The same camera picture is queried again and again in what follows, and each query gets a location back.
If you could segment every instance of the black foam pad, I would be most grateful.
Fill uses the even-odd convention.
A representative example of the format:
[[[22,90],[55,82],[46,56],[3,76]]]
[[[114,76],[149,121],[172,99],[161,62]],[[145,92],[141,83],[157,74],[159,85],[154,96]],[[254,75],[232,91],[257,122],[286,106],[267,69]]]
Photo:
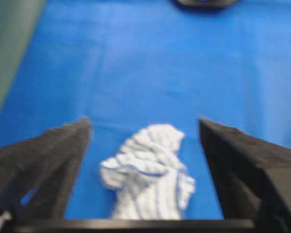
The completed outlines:
[[[19,197],[33,188],[38,190],[36,195],[56,196],[56,201],[51,202],[54,204],[52,213],[55,216],[62,214],[90,140],[90,131],[90,122],[84,118],[48,130],[38,137],[0,148],[0,171],[10,171],[5,178],[0,174],[0,195],[13,180]],[[56,185],[50,188],[50,182]]]
[[[225,217],[256,217],[260,200],[268,196],[266,173],[290,169],[291,150],[206,119],[199,125]]]

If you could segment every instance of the blue table surface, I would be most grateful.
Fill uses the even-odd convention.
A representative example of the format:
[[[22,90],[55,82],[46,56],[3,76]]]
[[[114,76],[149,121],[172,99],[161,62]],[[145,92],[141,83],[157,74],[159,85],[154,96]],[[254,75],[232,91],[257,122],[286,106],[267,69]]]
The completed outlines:
[[[82,116],[90,143],[65,218],[106,218],[101,160],[149,124],[186,134],[188,219],[222,219],[197,118],[291,148],[291,0],[185,11],[171,0],[49,0],[0,112],[0,147]]]

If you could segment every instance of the striped rag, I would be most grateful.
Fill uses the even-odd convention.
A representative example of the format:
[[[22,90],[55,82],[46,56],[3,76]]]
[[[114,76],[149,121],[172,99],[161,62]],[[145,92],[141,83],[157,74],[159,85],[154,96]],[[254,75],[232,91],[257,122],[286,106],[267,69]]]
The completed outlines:
[[[183,218],[195,190],[195,180],[177,157],[183,137],[171,125],[151,125],[100,164],[105,186],[117,191],[112,218]]]

